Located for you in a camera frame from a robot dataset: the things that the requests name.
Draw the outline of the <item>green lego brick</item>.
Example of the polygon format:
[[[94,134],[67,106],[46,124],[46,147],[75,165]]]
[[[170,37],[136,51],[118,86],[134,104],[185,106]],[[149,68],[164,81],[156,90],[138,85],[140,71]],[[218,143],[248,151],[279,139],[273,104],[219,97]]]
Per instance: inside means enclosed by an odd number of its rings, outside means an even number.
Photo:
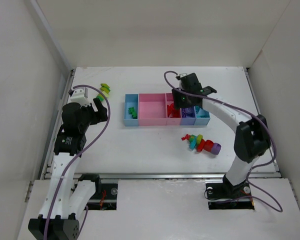
[[[137,119],[138,118],[138,113],[134,107],[129,107],[128,108],[128,113],[132,117],[132,119]]]

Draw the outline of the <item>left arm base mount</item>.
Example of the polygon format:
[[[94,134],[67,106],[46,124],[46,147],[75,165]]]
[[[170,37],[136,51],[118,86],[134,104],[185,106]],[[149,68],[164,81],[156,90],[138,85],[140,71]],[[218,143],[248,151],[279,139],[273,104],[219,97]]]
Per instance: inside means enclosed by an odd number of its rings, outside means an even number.
[[[115,211],[117,209],[118,184],[102,183],[100,189],[89,199],[90,211]]]

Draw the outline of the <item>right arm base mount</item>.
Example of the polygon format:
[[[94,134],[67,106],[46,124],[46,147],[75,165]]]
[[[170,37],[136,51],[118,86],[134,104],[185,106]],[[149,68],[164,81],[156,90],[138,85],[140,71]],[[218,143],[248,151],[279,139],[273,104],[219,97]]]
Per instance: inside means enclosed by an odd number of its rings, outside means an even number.
[[[251,188],[244,183],[233,191],[227,190],[222,182],[205,184],[204,197],[209,210],[254,210]]]

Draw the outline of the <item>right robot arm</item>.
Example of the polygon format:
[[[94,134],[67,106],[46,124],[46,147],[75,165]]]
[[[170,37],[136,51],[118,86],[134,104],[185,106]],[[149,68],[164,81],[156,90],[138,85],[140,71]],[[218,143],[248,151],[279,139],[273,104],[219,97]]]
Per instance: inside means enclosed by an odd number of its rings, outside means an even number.
[[[202,87],[195,73],[176,74],[175,78],[179,86],[171,92],[176,109],[198,106],[234,132],[235,158],[222,180],[225,190],[234,192],[245,183],[257,159],[271,146],[266,118],[226,102],[211,86]]]

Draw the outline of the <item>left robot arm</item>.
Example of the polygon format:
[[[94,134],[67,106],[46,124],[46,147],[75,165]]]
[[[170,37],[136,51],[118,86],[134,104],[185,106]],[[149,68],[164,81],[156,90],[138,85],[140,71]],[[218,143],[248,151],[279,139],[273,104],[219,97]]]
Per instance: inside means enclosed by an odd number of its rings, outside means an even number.
[[[109,112],[96,97],[88,105],[67,103],[62,107],[61,118],[48,192],[38,217],[28,223],[28,230],[37,240],[78,239],[82,229],[79,219],[88,212],[87,203],[97,190],[96,176],[74,184],[74,175],[88,149],[86,131],[101,122],[108,124]]]

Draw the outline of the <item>green yellow red lego stack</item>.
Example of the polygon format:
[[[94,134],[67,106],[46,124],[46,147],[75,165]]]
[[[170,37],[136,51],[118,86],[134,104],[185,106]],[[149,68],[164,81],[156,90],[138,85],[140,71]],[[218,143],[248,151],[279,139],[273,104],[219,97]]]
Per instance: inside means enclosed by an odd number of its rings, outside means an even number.
[[[110,89],[110,86],[109,86],[108,84],[106,84],[106,83],[101,83],[101,84],[100,84],[100,89],[99,89],[99,90],[102,92],[102,94],[103,94],[106,98],[109,97],[109,93],[110,93],[111,89]],[[100,93],[97,95],[97,98],[98,98],[101,102],[105,99]]]

